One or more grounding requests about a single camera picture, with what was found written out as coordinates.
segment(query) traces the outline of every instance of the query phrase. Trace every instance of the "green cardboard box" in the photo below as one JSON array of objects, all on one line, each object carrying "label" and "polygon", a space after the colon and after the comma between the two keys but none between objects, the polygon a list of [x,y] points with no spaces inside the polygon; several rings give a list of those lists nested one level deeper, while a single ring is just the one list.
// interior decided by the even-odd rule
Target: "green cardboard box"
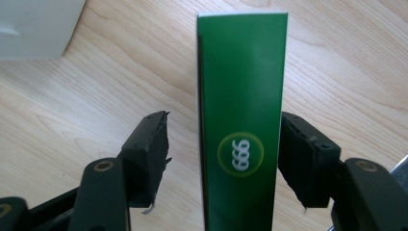
[{"label": "green cardboard box", "polygon": [[287,13],[198,17],[206,230],[271,230],[287,22]]}]

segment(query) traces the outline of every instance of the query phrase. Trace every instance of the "wood grain surface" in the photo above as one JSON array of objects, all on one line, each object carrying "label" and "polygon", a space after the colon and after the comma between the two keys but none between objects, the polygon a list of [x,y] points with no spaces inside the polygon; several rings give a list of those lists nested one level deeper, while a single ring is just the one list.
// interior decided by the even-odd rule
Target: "wood grain surface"
[{"label": "wood grain surface", "polygon": [[[408,1],[88,0],[58,59],[0,63],[0,197],[30,207],[77,187],[140,120],[170,111],[156,209],[134,230],[203,230],[196,110],[198,13],[290,14],[283,110],[335,141],[342,160],[391,169],[408,154]],[[273,230],[327,230],[278,173]]]}]

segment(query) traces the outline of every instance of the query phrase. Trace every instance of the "black plastic part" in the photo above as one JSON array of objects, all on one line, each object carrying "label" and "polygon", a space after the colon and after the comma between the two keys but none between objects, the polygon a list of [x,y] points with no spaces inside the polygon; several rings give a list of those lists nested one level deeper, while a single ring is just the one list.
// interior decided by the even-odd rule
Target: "black plastic part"
[{"label": "black plastic part", "polygon": [[357,216],[360,229],[355,230],[408,230],[408,195],[381,165],[358,158],[346,160],[341,187]]},{"label": "black plastic part", "polygon": [[78,188],[73,189],[31,209],[33,228],[47,230],[46,227],[54,225],[54,218],[59,217],[58,220],[55,220],[57,222],[62,219],[60,216],[66,217],[67,212],[74,207],[77,191]]},{"label": "black plastic part", "polygon": [[126,172],[129,206],[148,208],[154,203],[167,159],[167,112],[146,116],[123,144],[117,156]]},{"label": "black plastic part", "polygon": [[341,149],[303,118],[282,114],[278,167],[304,207],[325,208]]},{"label": "black plastic part", "polygon": [[122,161],[105,158],[85,168],[68,230],[130,230]]},{"label": "black plastic part", "polygon": [[19,197],[0,199],[0,228],[1,231],[30,230],[31,219],[27,203]]}]

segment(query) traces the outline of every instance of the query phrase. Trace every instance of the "white object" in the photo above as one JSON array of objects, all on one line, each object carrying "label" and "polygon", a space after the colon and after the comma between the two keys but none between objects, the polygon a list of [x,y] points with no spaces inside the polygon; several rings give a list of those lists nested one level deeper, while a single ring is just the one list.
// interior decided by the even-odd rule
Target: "white object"
[{"label": "white object", "polygon": [[0,60],[63,54],[85,0],[0,0]]}]

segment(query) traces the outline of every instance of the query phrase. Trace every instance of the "green box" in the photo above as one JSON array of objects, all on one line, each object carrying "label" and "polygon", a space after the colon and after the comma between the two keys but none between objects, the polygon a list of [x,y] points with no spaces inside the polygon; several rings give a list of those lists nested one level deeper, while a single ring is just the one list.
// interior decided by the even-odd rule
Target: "green box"
[{"label": "green box", "polygon": [[287,22],[287,13],[198,17],[206,230],[271,230]]}]

